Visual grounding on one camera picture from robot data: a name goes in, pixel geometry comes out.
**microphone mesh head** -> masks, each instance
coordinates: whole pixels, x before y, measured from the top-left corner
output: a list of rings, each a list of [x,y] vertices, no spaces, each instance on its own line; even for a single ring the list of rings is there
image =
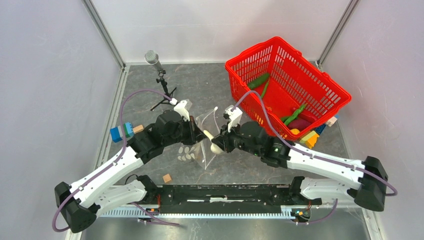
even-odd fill
[[[159,55],[153,50],[149,50],[144,55],[144,59],[148,64],[155,64],[159,61]]]

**wall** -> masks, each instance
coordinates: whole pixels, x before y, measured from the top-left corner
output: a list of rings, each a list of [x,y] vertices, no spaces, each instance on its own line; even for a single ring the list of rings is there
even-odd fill
[[[340,112],[352,157],[378,157],[399,195],[377,216],[386,239],[422,239],[424,2],[361,1],[324,70],[352,94]]]
[[[120,68],[79,0],[0,1],[0,62],[0,239],[64,239],[54,187],[93,169]]]
[[[281,36],[317,60],[349,0],[93,0],[127,63],[225,62]]]

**red basket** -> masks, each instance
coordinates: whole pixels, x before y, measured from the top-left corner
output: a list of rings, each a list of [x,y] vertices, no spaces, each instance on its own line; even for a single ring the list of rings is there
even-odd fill
[[[269,85],[263,97],[269,120],[278,133],[295,141],[332,116],[351,101],[351,95],[335,83],[325,72],[320,72],[302,53],[281,37],[275,36],[258,43],[225,63],[232,97],[238,101],[250,89],[247,83],[269,73]],[[262,93],[265,84],[254,90]],[[301,118],[312,123],[299,134],[293,134],[280,118],[291,116],[295,109],[307,104]],[[256,95],[250,94],[240,104],[241,108],[256,120],[266,132],[271,132]]]

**silver microphone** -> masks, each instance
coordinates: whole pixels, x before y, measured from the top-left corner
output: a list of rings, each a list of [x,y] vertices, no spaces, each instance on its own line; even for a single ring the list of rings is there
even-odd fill
[[[153,50],[149,50],[144,55],[145,61],[152,65],[158,72],[162,72],[164,68],[162,67],[161,62],[159,61],[159,55]]]

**black stand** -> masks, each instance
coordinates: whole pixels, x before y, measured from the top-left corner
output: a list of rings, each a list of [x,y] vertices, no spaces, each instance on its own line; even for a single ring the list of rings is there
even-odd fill
[[[171,91],[171,93],[169,93],[168,92],[168,87],[167,87],[167,85],[168,85],[168,83],[167,83],[167,81],[165,81],[165,78],[164,78],[164,74],[166,74],[167,72],[165,71],[165,70],[162,70],[162,71],[160,71],[159,72],[159,79],[158,78],[156,78],[156,82],[157,83],[160,83],[161,85],[162,85],[162,88],[163,88],[163,91],[165,92],[165,95],[166,96],[168,96],[168,97],[170,97],[170,98],[173,98],[173,94],[174,94],[174,91],[177,89],[176,87]],[[167,105],[171,105],[171,103],[170,103],[170,101],[167,99],[167,98],[165,98],[165,97],[163,97],[163,100],[162,101],[160,101],[158,104],[156,104],[154,107],[152,107],[151,109],[150,109],[150,111],[153,111],[155,108],[157,108],[159,105],[161,105],[161,104],[167,104]]]

